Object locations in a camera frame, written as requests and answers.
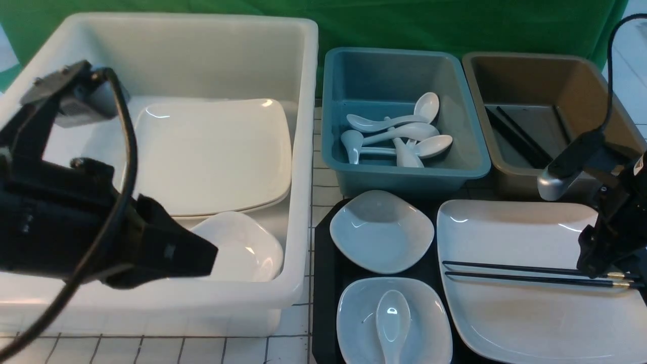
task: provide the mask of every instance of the spoon in bowl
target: spoon in bowl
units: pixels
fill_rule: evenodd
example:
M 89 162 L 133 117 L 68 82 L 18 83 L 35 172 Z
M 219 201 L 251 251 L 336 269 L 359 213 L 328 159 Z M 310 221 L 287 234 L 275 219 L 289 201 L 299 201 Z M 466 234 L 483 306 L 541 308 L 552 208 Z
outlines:
M 418 101 L 416 101 L 415 106 L 413 107 L 413 114 L 420 115 L 431 124 L 432 121 L 438 115 L 438 110 L 440 110 L 441 102 L 438 99 L 438 95 L 433 92 L 427 92 L 421 96 Z M 409 139 L 406 143 L 406 146 L 412 148 L 417 144 L 415 139 Z
M 398 167 L 424 168 L 422 161 L 409 149 L 400 138 L 393 138 L 395 145 L 395 163 Z
M 393 138 L 409 138 L 417 141 L 423 141 L 427 138 L 439 135 L 438 129 L 423 122 L 413 122 L 411 124 L 402 125 L 393 130 L 386 131 L 381 134 L 366 137 L 362 145 L 375 144 L 377 142 L 387 141 Z
M 346 130 L 342 133 L 341 140 L 348 154 L 348 163 L 358 165 L 360 163 L 360 149 L 362 149 L 364 141 L 362 133 L 356 130 Z
M 425 139 L 419 144 L 416 144 L 411 150 L 420 159 L 431 158 L 443 153 L 454 139 L 451 135 L 436 135 L 434 137 Z M 359 150 L 361 154 L 375 154 L 375 155 L 397 155 L 397 151 L 393 148 L 375 148 L 365 146 Z
M 387 291 L 375 311 L 377 337 L 380 339 L 384 362 L 400 364 L 400 353 L 411 327 L 411 312 L 400 291 Z
M 423 117 L 421 115 L 406 115 L 403 117 L 389 119 L 388 122 L 384 122 L 373 121 L 358 115 L 348 114 L 346 115 L 346 120 L 348 120 L 348 123 L 353 129 L 361 131 L 362 133 L 377 133 L 378 131 L 387 130 L 388 128 L 408 124 L 411 122 L 425 122 L 427 124 L 431 122 L 426 117 Z

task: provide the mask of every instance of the square white plate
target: square white plate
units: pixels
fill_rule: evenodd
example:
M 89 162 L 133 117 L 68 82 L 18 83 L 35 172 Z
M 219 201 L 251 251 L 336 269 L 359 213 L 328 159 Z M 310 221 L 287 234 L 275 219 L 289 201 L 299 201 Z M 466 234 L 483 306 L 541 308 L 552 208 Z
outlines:
M 275 100 L 153 104 L 135 132 L 136 193 L 155 198 L 171 216 L 250 211 L 281 201 L 290 189 L 290 134 Z
M 439 260 L 573 269 L 578 235 L 596 217 L 569 203 L 447 201 L 436 225 Z M 481 356 L 516 364 L 647 362 L 647 307 L 638 291 L 450 278 L 448 267 L 485 270 L 440 267 L 457 331 Z

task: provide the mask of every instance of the chopsticks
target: chopsticks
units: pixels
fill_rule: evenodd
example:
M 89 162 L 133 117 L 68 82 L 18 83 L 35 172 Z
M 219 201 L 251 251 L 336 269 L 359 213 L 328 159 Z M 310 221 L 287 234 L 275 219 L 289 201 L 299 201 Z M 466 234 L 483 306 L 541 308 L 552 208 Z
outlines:
M 503 264 L 487 264 L 487 263 L 471 263 L 471 262 L 454 262 L 453 260 L 443 260 L 446 266 L 462 266 L 462 267 L 476 267 L 476 268 L 490 268 L 490 269 L 504 269 L 507 271 L 520 271 L 532 273 L 547 273 L 547 274 L 561 274 L 561 275 L 576 275 L 586 277 L 586 274 L 577 269 L 565 268 L 545 268 L 545 267 L 527 267 L 527 266 L 506 266 Z M 637 274 L 609 272 L 602 276 L 602 278 L 616 278 L 616 279 L 640 279 Z
M 499 113 L 500 113 L 501 115 L 503 115 L 503 117 L 505 118 L 505 120 L 507 120 L 507 121 L 508 121 L 508 123 L 509 123 L 510 125 L 512 125 L 512 127 L 517 131 L 517 133 L 519 133 L 519 135 L 521 135 L 521 137 L 522 137 L 522 138 L 524 138 L 524 139 L 525 139 L 525 141 L 526 141 L 528 144 L 530 144 L 530 146 L 531 146 L 531 147 L 532 147 L 532 148 L 533 148 L 533 149 L 534 149 L 534 150 L 535 150 L 535 151 L 536 151 L 536 152 L 537 152 L 537 153 L 538 153 L 538 154 L 539 154 L 543 159 L 547 160 L 547 161 L 548 161 L 548 163 L 550 163 L 550 162 L 553 160 L 553 157 L 551 157 L 551 156 L 550 156 L 550 154 L 548 154 L 548 153 L 547 153 L 547 152 L 546 152 L 546 151 L 545 151 L 545 150 L 544 150 L 544 149 L 543 149 L 539 144 L 537 144 L 537 142 L 536 142 L 536 141 L 534 141 L 534 139 L 533 139 L 530 135 L 528 135 L 528 133 L 526 133 L 526 132 L 525 132 L 525 130 L 524 130 L 521 126 L 519 126 L 519 124 L 517 124 L 517 123 L 516 123 L 516 121 L 514 121 L 514 120 L 512 119 L 512 117 L 510 117 L 510 115 L 508 115 L 508 113 L 506 113 L 506 112 L 501 108 L 501 106 L 497 106 L 497 107 L 496 107 L 496 111 L 499 111 Z
M 542 157 L 523 138 L 508 127 L 495 113 L 485 108 L 492 127 L 526 160 L 533 168 L 544 169 L 551 160 Z
M 463 267 L 480 267 L 480 268 L 489 268 L 489 269 L 503 269 L 503 270 L 509 270 L 509 271 L 524 271 L 524 272 L 531 272 L 531 273 L 586 276 L 585 274 L 583 274 L 582 272 L 579 272 L 576 269 L 507 266 L 503 264 L 455 262 L 451 260 L 444 260 L 443 264 L 448 266 L 451 265 L 451 266 L 463 266 Z M 572 286 L 592 286 L 592 287 L 628 288 L 628 289 L 637 289 L 637 288 L 645 287 L 644 283 L 642 282 L 633 282 L 633 281 L 626 280 L 626 279 L 640 279 L 639 275 L 636 275 L 633 273 L 620 273 L 620 272 L 609 272 L 603 276 L 604 278 L 620 279 L 620 280 L 573 279 L 573 278 L 559 278 L 559 277 L 530 277 L 530 276 L 518 276 L 518 275 L 500 275 L 500 274 L 491 274 L 491 273 L 471 273 L 471 272 L 454 272 L 454 271 L 446 271 L 445 275 L 457 276 L 457 277 L 515 280 L 520 282 L 568 284 Z
M 521 282 L 540 282 L 552 284 L 568 284 L 571 286 L 588 286 L 588 287 L 606 287 L 606 288 L 644 288 L 645 285 L 639 282 L 625 282 L 622 280 L 596 280 L 596 279 L 577 279 L 577 278 L 552 278 L 552 277 L 524 277 L 521 275 L 505 274 L 487 274 L 487 273 L 467 273 L 467 272 L 445 272 L 448 276 L 458 277 L 476 277 L 503 280 L 518 280 Z

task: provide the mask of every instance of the white plastic bin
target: white plastic bin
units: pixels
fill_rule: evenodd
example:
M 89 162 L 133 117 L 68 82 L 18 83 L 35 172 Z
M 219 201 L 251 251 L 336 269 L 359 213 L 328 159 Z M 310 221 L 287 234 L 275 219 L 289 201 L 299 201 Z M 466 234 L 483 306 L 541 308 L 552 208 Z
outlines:
M 116 71 L 133 96 L 133 117 L 152 98 L 273 98 L 286 111 L 292 137 L 292 187 L 281 203 L 250 213 L 283 244 L 283 270 L 273 281 L 171 279 L 127 291 L 92 282 L 49 332 L 267 336 L 277 329 L 280 310 L 303 289 L 317 50 L 317 25 L 306 19 L 89 13 L 61 24 L 0 99 L 0 125 L 36 77 L 82 59 Z M 118 123 L 55 126 L 45 159 L 67 165 L 79 155 L 116 163 L 123 157 Z M 62 286 L 60 280 L 0 273 L 0 332 L 24 330 Z

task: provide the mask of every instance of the green backdrop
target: green backdrop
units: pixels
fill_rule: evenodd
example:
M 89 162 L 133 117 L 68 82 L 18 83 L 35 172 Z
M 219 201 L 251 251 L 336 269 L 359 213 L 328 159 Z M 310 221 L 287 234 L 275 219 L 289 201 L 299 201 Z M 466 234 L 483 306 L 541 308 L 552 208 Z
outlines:
M 2 0 L 0 24 L 23 65 L 71 14 L 147 11 L 312 19 L 319 24 L 320 77 L 326 52 L 341 46 L 426 49 L 456 56 L 469 51 L 562 53 L 602 67 L 608 33 L 627 1 Z

